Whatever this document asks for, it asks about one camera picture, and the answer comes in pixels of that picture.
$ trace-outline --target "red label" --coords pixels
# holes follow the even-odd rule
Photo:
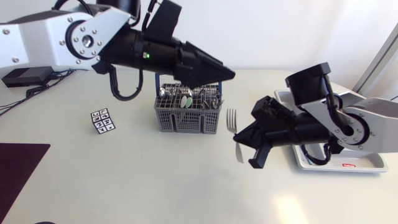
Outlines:
[[[343,167],[356,167],[354,164],[343,164]]]

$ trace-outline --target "screw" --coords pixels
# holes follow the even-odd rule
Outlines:
[[[2,30],[2,33],[8,35],[8,34],[10,34],[10,30],[5,28]]]

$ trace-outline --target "black box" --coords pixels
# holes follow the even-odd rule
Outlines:
[[[10,87],[45,85],[54,72],[52,67],[18,68],[8,73],[1,80]]]

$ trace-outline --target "white wall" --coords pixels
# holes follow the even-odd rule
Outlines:
[[[348,88],[398,22],[396,0],[174,1],[183,7],[175,36],[226,65],[296,72],[329,62],[331,80]],[[3,0],[0,21],[49,9],[54,2]],[[144,11],[148,2],[142,0]]]
[[[368,97],[380,97],[391,100],[398,96],[398,60],[395,60],[390,69],[376,80]]]

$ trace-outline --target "spoon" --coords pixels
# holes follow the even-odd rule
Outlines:
[[[188,94],[191,98],[193,98],[193,91],[192,90],[188,90]]]
[[[160,99],[164,99],[164,98],[166,98],[166,96],[167,96],[167,92],[166,92],[165,88],[161,87],[159,89],[159,97],[160,97]]]
[[[170,91],[169,91],[169,97],[170,97],[171,99],[175,97],[175,90],[174,90],[174,88],[171,88],[171,89],[170,89]]]
[[[213,98],[211,99],[210,104],[211,104],[211,106],[212,106],[214,109],[217,109],[217,108],[218,108],[218,98],[217,98],[217,97],[213,97]]]
[[[180,107],[181,108],[184,108],[184,106],[187,104],[187,97],[186,96],[183,96],[182,98],[181,98],[181,103],[180,103]]]
[[[192,105],[192,101],[193,101],[192,97],[188,97],[187,104],[185,104],[185,108],[189,108]]]

